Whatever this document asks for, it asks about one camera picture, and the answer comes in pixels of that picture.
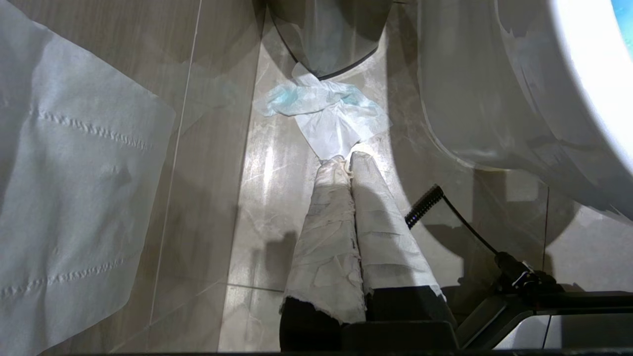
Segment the tile grout line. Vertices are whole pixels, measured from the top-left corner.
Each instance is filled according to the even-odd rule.
[[[156,305],[156,291],[158,289],[158,277],[160,275],[160,265],[161,265],[161,259],[163,257],[163,244],[165,242],[165,230],[167,228],[167,220],[169,217],[169,202],[172,198],[172,186],[173,186],[173,176],[174,173],[176,171],[176,161],[178,158],[178,147],[180,144],[180,130],[182,129],[182,118],[185,114],[185,107],[187,106],[187,92],[189,90],[189,79],[191,77],[191,66],[193,64],[193,60],[194,60],[194,50],[196,48],[196,37],[197,37],[197,31],[198,31],[198,25],[200,22],[200,9],[202,8],[202,0],[199,0],[198,2],[198,11],[197,11],[197,16],[196,16],[196,30],[194,31],[194,38],[191,44],[191,54],[189,56],[189,69],[187,70],[187,82],[185,84],[185,96],[182,100],[182,111],[180,112],[180,122],[178,124],[178,132],[177,132],[177,136],[176,136],[176,148],[173,152],[173,163],[172,163],[172,174],[169,178],[169,189],[167,191],[167,203],[166,203],[166,208],[165,208],[165,218],[163,220],[163,231],[161,233],[161,238],[160,238],[160,249],[158,250],[158,265],[156,267],[156,277],[154,278],[154,291],[152,293],[152,306],[150,308],[150,312],[149,312],[149,322],[147,324],[147,326],[151,326],[152,324],[152,318],[154,317],[154,306]]]
[[[549,186],[548,199],[545,203],[545,237],[543,239],[543,254],[541,256],[541,270],[545,270],[545,249],[548,246],[548,217],[549,217]]]
[[[283,293],[284,291],[281,291],[279,289],[272,289],[272,288],[264,288],[264,287],[253,287],[253,286],[244,286],[241,284],[234,284],[234,283],[227,283],[227,286],[231,286],[231,287],[240,287],[240,288],[249,288],[249,289],[257,289],[260,291],[268,291],[268,292],[278,292],[278,293]]]
[[[154,324],[156,324],[159,321],[162,321],[163,319],[167,318],[168,316],[172,315],[173,313],[177,312],[178,310],[180,310],[180,308],[186,306],[189,302],[191,302],[193,299],[196,299],[197,297],[201,296],[202,294],[206,293],[209,289],[211,289],[212,287],[215,287],[217,285],[226,285],[226,283],[217,281],[217,282],[213,282],[211,284],[209,284],[207,287],[205,287],[205,289],[197,292],[194,296],[192,296],[189,300],[187,300],[186,302],[180,304],[178,307],[175,307],[173,310],[169,311],[169,313],[163,315],[162,317],[160,317],[159,319],[156,320],[156,322]]]

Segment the toilet paper sheet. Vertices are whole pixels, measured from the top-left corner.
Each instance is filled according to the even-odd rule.
[[[125,305],[174,116],[0,0],[0,355]]]
[[[387,113],[351,84],[319,81],[300,63],[292,78],[256,100],[253,107],[266,117],[277,113],[295,116],[321,160],[347,156],[356,143],[391,126]]]
[[[444,298],[373,157],[352,153],[351,170],[365,293],[377,288],[429,286]]]
[[[316,173],[310,209],[294,249],[285,297],[309,302],[343,323],[365,320],[354,203],[343,157]]]

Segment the tissue-wrapped leg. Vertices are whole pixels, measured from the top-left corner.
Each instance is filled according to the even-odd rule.
[[[341,324],[365,320],[354,203],[344,166],[337,156],[316,174],[285,289],[282,350],[337,350]]]

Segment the white ceramic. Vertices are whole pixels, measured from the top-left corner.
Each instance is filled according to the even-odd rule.
[[[608,0],[420,2],[436,143],[633,220],[633,62]]]

